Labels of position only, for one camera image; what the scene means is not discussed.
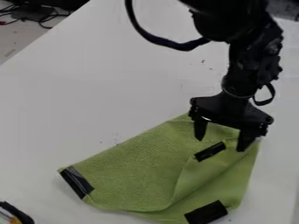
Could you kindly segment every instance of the white table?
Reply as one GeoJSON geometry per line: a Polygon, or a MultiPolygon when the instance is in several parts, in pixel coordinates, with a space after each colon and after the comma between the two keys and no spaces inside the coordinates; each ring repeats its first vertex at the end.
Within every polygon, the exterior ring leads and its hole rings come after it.
{"type": "MultiPolygon", "coordinates": [[[[139,2],[149,30],[182,41],[198,36],[179,3],[139,2]]],[[[276,121],[241,207],[216,223],[284,224],[293,217],[299,24],[281,24],[285,72],[278,97],[264,108],[276,121]]],[[[194,96],[218,93],[226,67],[225,44],[189,53],[154,46],[133,30],[123,1],[91,1],[0,68],[0,198],[42,224],[149,223],[87,206],[56,170],[183,114],[194,96]]]]}

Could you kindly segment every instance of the microfiber cloth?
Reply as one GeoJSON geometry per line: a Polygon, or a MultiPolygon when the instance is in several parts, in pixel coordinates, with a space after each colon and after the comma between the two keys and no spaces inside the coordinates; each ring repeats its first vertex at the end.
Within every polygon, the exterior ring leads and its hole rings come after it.
{"type": "Polygon", "coordinates": [[[236,151],[240,131],[209,123],[194,136],[188,115],[59,170],[87,204],[164,224],[206,224],[238,207],[259,144],[236,151]]]}

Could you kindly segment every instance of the robotic arm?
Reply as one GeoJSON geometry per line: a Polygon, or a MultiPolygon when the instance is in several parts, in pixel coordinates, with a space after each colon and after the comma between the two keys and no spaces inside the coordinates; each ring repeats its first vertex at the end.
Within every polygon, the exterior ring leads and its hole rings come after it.
{"type": "Polygon", "coordinates": [[[271,82],[278,80],[282,49],[282,29],[267,12],[266,0],[180,0],[190,8],[195,27],[203,38],[179,44],[146,32],[137,22],[132,0],[125,0],[129,18],[148,41],[180,51],[191,51],[210,41],[230,45],[229,69],[222,92],[191,99],[190,117],[195,136],[202,140],[208,122],[240,130],[237,151],[245,151],[257,138],[265,136],[274,119],[254,107],[269,104],[275,97],[271,82]],[[256,101],[258,89],[266,86],[272,97],[256,101]]]}

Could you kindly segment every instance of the black mount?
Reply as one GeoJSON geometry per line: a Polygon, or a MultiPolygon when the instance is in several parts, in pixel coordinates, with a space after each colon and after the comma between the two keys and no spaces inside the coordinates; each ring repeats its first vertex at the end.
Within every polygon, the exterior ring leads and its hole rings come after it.
{"type": "Polygon", "coordinates": [[[244,151],[257,137],[265,136],[274,119],[255,108],[270,103],[275,97],[271,81],[278,79],[282,49],[282,29],[265,14],[261,26],[254,27],[242,38],[230,43],[230,66],[222,81],[223,91],[212,97],[191,99],[190,117],[195,136],[202,140],[208,122],[240,130],[237,151],[244,151]],[[256,101],[258,89],[268,87],[272,97],[256,101]]]}

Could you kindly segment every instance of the black cable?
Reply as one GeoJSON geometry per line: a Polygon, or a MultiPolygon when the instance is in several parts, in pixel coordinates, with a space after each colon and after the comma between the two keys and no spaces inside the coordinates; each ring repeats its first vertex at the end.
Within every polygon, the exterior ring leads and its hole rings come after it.
{"type": "Polygon", "coordinates": [[[54,9],[54,12],[55,12],[54,15],[48,15],[48,16],[42,17],[42,18],[38,21],[38,24],[39,24],[41,27],[50,30],[50,29],[52,29],[52,27],[51,27],[51,26],[43,25],[43,23],[48,22],[48,21],[50,21],[50,20],[53,20],[53,19],[55,19],[55,18],[57,18],[57,17],[68,17],[68,16],[71,15],[71,11],[68,11],[68,14],[59,14],[59,12],[58,12],[55,8],[53,8],[53,9],[54,9]]]}
{"type": "Polygon", "coordinates": [[[199,38],[186,43],[177,43],[166,38],[160,38],[158,36],[155,36],[145,31],[137,21],[132,1],[133,0],[125,0],[125,6],[126,6],[127,13],[129,15],[129,20],[131,21],[132,25],[137,30],[137,32],[146,40],[148,40],[150,43],[159,46],[166,46],[179,51],[189,52],[197,48],[198,46],[205,45],[210,42],[210,40],[207,38],[199,38]]]}
{"type": "Polygon", "coordinates": [[[3,9],[0,10],[0,13],[5,13],[5,12],[12,12],[16,10],[19,7],[17,4],[11,4],[3,9]]]}
{"type": "MultiPolygon", "coordinates": [[[[0,17],[8,16],[8,15],[11,15],[11,14],[12,14],[12,12],[4,13],[4,14],[0,15],[0,17]]],[[[0,25],[11,25],[13,23],[16,23],[18,20],[20,20],[20,19],[17,18],[13,21],[10,21],[10,22],[7,22],[7,23],[5,22],[5,24],[0,24],[0,25]]]]}

